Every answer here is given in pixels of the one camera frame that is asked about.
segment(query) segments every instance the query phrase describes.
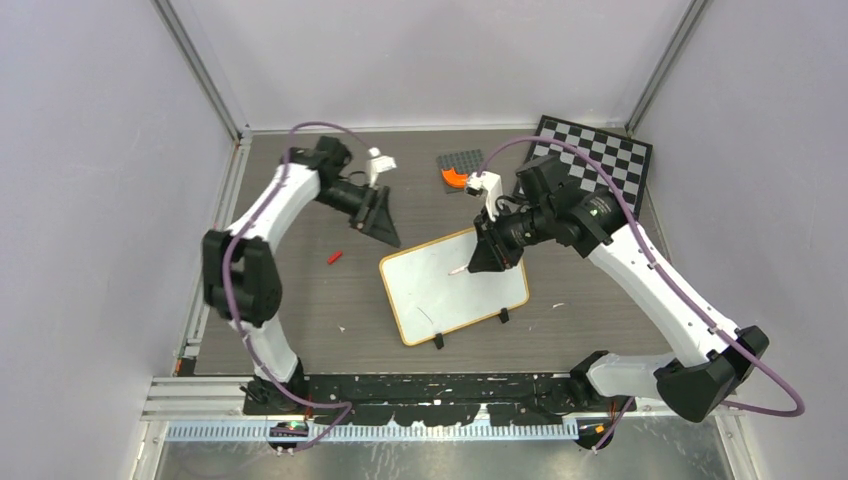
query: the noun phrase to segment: white marker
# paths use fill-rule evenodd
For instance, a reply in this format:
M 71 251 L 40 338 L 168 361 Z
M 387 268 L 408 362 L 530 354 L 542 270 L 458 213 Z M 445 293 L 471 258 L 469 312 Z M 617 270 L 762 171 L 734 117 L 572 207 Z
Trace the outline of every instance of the white marker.
M 466 270 L 468 270 L 468 265 L 467 265 L 467 264 L 466 264 L 466 265 L 463 265 L 463 266 L 461 266 L 461 267 L 459 267 L 459 268 L 455 268 L 455 269 L 451 270 L 451 272 L 448 274 L 448 276 L 450 276 L 450 275 L 456 275 L 457 273 L 462 273 L 462 272 L 464 272 L 464 271 L 466 271 Z

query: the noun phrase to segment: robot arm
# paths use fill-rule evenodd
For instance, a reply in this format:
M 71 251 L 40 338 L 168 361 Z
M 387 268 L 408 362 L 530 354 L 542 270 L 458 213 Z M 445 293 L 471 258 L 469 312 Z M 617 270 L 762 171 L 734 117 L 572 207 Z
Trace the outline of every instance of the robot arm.
M 728 346 L 687 306 L 649 265 L 612 194 L 601 189 L 587 193 L 567 173 L 557 156 L 534 159 L 516 171 L 524 200 L 516 211 L 490 201 L 500 191 L 500 178 L 485 172 L 472 176 L 466 191 L 483 195 L 486 207 L 474 219 L 477 246 L 468 264 L 471 273 L 512 268 L 527 246 L 555 240 L 573 247 L 583 258 L 612 277 L 647 314 L 671 346 L 665 355 L 623 357 L 595 352 L 572 370 L 597 394 L 640 396 L 663 400 L 681 417 L 703 420 L 742 383 L 750 362 Z M 648 247 L 655 247 L 648 242 Z M 757 327 L 740 330 L 717 312 L 662 258 L 657 264 L 718 327 L 755 356 L 768 346 Z
M 316 200 L 347 214 L 351 228 L 400 246 L 388 210 L 389 187 L 376 185 L 379 173 L 394 168 L 394 159 L 372 149 L 369 182 L 354 185 L 341 176 L 352 157 L 337 139 L 321 137 L 314 149 L 293 148 L 290 153 L 285 188 L 280 188 L 285 168 L 280 165 L 271 183 L 241 218 L 223 231 L 210 230 L 203 238 L 204 301 L 238 331 L 224 295 L 224 252 L 234 233 L 251 222 L 260 205 L 270 201 L 236 247 L 232 278 L 242 330 L 249 335 L 257 357 L 282 383 L 292 379 L 300 361 L 286 340 L 277 313 L 283 288 L 273 252 L 303 208 Z M 254 373 L 269 380 L 259 365 L 254 365 Z

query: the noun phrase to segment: orange toy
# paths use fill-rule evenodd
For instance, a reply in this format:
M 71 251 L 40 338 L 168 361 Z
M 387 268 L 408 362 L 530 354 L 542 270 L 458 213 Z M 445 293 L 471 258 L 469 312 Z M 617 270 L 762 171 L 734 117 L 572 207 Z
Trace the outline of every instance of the orange toy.
M 442 178 L 449 186 L 453 188 L 465 188 L 465 182 L 468 180 L 468 174 L 458 174 L 456 169 L 442 170 Z

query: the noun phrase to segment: white wall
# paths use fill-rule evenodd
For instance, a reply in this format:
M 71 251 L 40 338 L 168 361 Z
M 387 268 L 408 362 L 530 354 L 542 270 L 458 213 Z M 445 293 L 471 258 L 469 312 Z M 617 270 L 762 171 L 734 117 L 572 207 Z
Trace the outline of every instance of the white wall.
M 689 0 L 175 0 L 254 130 L 627 120 Z
M 0 472 L 127 478 L 231 141 L 148 0 L 0 6 Z
M 640 128 L 651 193 L 683 274 L 807 401 L 753 419 L 768 478 L 845 478 L 848 3 L 716 1 Z M 741 389 L 791 402 L 762 374 Z

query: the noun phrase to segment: blue ruler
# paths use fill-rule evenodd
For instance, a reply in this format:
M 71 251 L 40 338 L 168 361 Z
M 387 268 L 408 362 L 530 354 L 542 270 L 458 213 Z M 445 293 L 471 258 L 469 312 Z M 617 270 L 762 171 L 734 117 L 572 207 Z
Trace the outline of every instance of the blue ruler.
M 299 442 L 315 438 L 327 427 L 309 424 L 305 437 L 271 437 L 277 420 L 208 420 L 172 421 L 166 441 L 173 442 Z M 340 425 L 333 428 L 322 442 L 462 442 L 509 440 L 576 440 L 577 420 L 563 418 L 557 425 L 510 425 L 493 427 L 488 419 L 475 419 L 468 425 L 410 427 L 390 423 L 382 426 Z

